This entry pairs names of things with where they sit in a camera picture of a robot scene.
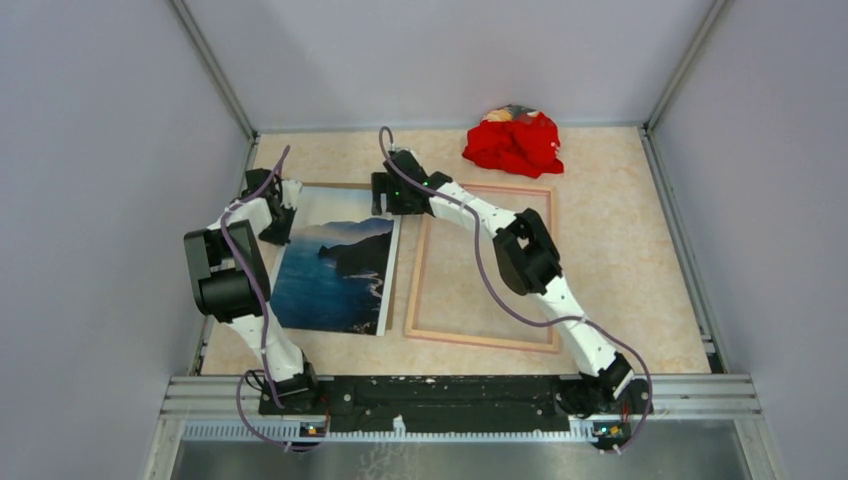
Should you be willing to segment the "seascape photo print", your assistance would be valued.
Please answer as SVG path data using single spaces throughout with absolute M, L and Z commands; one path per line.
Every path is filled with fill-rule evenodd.
M 270 309 L 283 328 L 382 336 L 401 222 L 354 185 L 303 187 L 277 255 Z

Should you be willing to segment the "pink photo frame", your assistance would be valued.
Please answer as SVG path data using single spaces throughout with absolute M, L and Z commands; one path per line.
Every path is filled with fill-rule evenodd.
M 553 354 L 558 334 L 545 326 L 536 294 L 561 272 L 554 245 L 555 191 L 518 184 L 466 183 L 499 208 L 495 234 L 422 217 L 404 324 L 408 338 Z

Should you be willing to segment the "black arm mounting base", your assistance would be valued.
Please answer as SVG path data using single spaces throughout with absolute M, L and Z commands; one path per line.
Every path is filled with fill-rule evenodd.
M 314 396 L 271 400 L 263 390 L 263 416 L 318 416 L 332 433 L 387 432 L 395 419 L 410 433 L 564 432 L 579 420 L 610 415 L 635 420 L 651 412 L 648 384 L 635 379 L 621 402 L 592 406 L 579 375 L 335 376 L 318 379 Z

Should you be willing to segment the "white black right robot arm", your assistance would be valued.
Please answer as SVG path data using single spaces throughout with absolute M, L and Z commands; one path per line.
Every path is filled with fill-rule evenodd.
M 474 258 L 484 286 L 495 303 L 519 322 L 535 328 L 553 327 L 569 343 L 580 375 L 579 384 L 590 407 L 612 412 L 627 397 L 634 368 L 615 341 L 591 321 L 572 293 L 560 254 L 540 214 L 498 207 L 469 192 L 450 176 L 426 173 L 409 149 L 383 153 L 384 169 L 372 176 L 377 213 L 429 215 L 472 232 Z M 531 320 L 510 307 L 495 291 L 483 264 L 482 247 L 490 243 L 501 282 L 514 294 L 535 302 L 544 313 Z

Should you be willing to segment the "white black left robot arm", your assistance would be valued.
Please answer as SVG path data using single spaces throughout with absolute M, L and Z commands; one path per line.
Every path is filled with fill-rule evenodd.
M 249 170 L 247 189 L 209 226 L 186 233 L 191 290 L 201 314 L 238 334 L 261 364 L 265 394 L 297 413 L 319 404 L 316 374 L 305 353 L 271 318 L 271 279 L 262 242 L 283 253 L 303 185 L 268 169 Z

